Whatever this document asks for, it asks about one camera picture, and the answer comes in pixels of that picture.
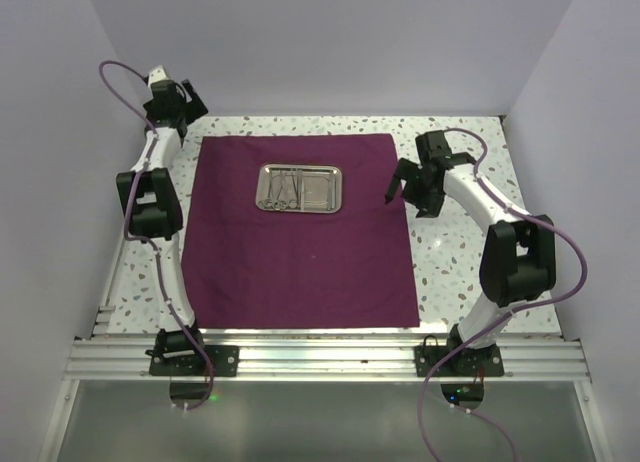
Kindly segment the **steel instrument tray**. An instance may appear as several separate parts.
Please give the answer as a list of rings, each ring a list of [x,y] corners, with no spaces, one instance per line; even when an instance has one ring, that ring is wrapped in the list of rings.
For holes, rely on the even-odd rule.
[[[268,169],[282,169],[291,172],[301,169],[304,174],[304,192],[302,210],[291,208],[285,211],[265,210],[261,207],[261,200],[267,192]],[[265,212],[302,213],[329,215],[338,212],[342,207],[343,174],[335,166],[323,165],[291,165],[265,164],[258,174],[255,193],[255,205]]]

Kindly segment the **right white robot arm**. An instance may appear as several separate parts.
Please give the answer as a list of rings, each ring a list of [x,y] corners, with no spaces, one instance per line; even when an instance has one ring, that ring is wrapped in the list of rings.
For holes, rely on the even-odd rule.
[[[526,302],[537,300],[556,282],[552,221],[513,205],[463,153],[436,157],[423,164],[398,161],[385,202],[397,193],[418,209],[419,218],[436,218],[447,198],[457,202],[482,231],[485,242],[479,268],[482,289],[468,315],[451,332],[445,351],[451,371],[468,374],[481,352]]]

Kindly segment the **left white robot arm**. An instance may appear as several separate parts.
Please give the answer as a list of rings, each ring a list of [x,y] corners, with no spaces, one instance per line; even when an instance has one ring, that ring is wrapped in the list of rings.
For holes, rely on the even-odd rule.
[[[171,178],[188,125],[207,113],[189,81],[176,82],[161,68],[146,77],[151,99],[143,105],[146,142],[134,166],[116,176],[125,219],[124,236],[138,242],[151,259],[159,298],[160,353],[185,374],[201,372],[207,349],[197,343],[196,315],[189,302],[180,262],[183,211]]]

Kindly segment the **purple cloth wrap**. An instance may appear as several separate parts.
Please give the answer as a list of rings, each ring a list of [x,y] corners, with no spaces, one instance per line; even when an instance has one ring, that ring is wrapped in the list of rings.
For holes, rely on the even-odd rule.
[[[331,215],[260,210],[259,171],[272,163],[339,168],[340,210]],[[388,134],[205,138],[181,261],[198,324],[417,326],[405,206],[384,200],[396,164]]]

